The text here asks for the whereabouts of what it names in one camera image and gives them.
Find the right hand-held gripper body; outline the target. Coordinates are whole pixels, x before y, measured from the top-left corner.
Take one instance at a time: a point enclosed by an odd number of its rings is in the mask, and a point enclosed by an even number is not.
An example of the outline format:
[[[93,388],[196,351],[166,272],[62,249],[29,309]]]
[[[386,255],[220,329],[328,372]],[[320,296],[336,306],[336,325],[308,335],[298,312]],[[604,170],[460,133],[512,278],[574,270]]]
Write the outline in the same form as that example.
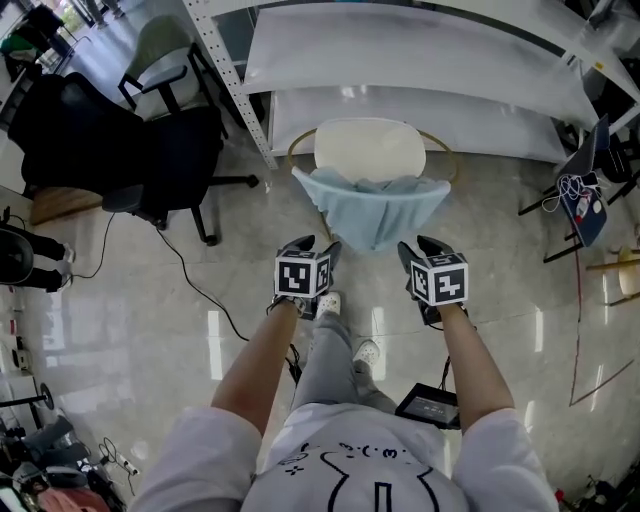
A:
[[[410,293],[425,325],[441,322],[439,306],[462,305],[469,297],[469,266],[462,253],[440,254],[410,263]]]

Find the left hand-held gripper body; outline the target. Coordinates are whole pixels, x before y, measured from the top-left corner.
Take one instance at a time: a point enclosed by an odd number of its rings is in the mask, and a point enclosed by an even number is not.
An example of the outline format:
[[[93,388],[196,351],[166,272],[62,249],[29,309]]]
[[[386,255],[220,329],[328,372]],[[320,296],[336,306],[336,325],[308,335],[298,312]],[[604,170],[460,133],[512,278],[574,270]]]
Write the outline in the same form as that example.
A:
[[[319,297],[331,284],[332,257],[299,249],[284,249],[275,259],[274,294],[292,299],[304,320],[313,320]]]

